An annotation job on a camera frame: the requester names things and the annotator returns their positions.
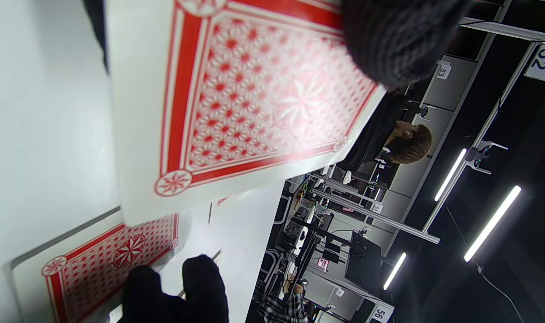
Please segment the person's right hand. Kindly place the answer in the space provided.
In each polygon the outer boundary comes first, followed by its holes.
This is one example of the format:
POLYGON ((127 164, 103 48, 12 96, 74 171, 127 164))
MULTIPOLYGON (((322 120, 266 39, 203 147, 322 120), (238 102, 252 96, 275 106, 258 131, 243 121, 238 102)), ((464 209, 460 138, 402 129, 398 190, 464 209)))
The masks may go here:
POLYGON ((185 299, 163 292, 160 274, 136 266, 121 295, 121 323, 228 323, 229 309, 223 278, 207 255, 182 265, 185 299))

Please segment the person's left hand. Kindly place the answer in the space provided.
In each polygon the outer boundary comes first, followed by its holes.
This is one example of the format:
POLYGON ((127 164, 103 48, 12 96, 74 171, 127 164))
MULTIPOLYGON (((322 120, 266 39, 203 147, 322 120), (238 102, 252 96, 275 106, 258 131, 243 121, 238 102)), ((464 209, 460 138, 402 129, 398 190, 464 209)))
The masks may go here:
POLYGON ((467 0, 343 0, 322 8, 317 0, 295 0, 328 12, 341 24, 353 63, 373 81, 400 87, 433 67, 467 9, 467 0))

